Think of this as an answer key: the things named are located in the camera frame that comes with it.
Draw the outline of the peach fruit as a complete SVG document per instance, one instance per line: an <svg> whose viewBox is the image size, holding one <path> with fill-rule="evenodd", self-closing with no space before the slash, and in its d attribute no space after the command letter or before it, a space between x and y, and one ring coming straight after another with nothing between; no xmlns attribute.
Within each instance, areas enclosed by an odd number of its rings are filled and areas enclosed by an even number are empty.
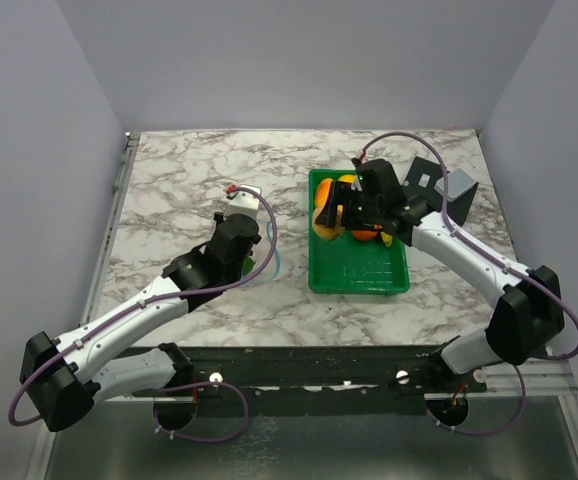
<svg viewBox="0 0 578 480"><path fill-rule="evenodd" d="M316 222L318 216L322 213L323 208L318 207L313 211L311 225L315 234L324 241L332 241L345 233L345 228L341 224L342 212L338 211L336 215L335 225L332 228L325 227Z"/></svg>

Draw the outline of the green avocado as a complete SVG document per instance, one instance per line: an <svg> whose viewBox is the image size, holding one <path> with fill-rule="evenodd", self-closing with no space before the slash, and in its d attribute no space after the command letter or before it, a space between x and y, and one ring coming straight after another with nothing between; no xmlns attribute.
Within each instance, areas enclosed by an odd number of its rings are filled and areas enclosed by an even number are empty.
<svg viewBox="0 0 578 480"><path fill-rule="evenodd" d="M247 257L242 265L242 276L245 277L250 274L250 272L255 267L255 261L251 257Z"/></svg>

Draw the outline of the clear zip top bag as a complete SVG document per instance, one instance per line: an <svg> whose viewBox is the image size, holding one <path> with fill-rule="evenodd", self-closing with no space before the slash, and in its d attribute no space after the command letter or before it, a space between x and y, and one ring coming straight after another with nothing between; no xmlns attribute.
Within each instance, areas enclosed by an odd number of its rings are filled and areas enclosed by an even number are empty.
<svg viewBox="0 0 578 480"><path fill-rule="evenodd" d="M259 263L256 263L250 274L243 278L247 286L270 284L278 280L282 268L282 259L278 251L279 233L276 216L272 207L264 198L262 198L260 202L268 216L265 234L267 236L269 249L265 257Z"/></svg>

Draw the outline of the orange fruit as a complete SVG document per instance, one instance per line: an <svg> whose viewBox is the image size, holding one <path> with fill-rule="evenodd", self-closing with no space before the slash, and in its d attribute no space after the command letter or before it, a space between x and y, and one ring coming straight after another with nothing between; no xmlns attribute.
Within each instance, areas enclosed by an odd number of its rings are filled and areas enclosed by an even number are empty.
<svg viewBox="0 0 578 480"><path fill-rule="evenodd" d="M376 239L380 235L378 230L364 231L364 230L354 230L352 231L352 236L354 239L360 242L370 242Z"/></svg>

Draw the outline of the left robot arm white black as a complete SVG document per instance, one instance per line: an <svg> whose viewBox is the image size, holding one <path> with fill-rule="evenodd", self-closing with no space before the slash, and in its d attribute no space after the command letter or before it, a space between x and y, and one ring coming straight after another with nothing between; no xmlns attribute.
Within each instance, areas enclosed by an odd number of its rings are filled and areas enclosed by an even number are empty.
<svg viewBox="0 0 578 480"><path fill-rule="evenodd" d="M20 383L48 430L65 430L96 404L124 394L183 392L193 379L193 365L179 347L162 343L136 355L127 355L126 350L238 283L260 239L254 219L217 214L209 241L176 257L119 307L57 337L44 331L31 337L24 349Z"/></svg>

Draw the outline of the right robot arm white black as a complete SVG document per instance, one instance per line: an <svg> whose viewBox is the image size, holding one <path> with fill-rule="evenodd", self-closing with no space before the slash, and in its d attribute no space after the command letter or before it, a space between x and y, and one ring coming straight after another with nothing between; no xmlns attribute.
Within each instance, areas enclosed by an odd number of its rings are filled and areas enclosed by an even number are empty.
<svg viewBox="0 0 578 480"><path fill-rule="evenodd" d="M428 367L430 383L450 391L470 370L500 362L521 365L564 328L560 285L545 266L530 269L453 224L421 196L410 196L384 159L360 164L354 182L334 181L312 223L386 233L453 270L493 309L489 324L459 336Z"/></svg>

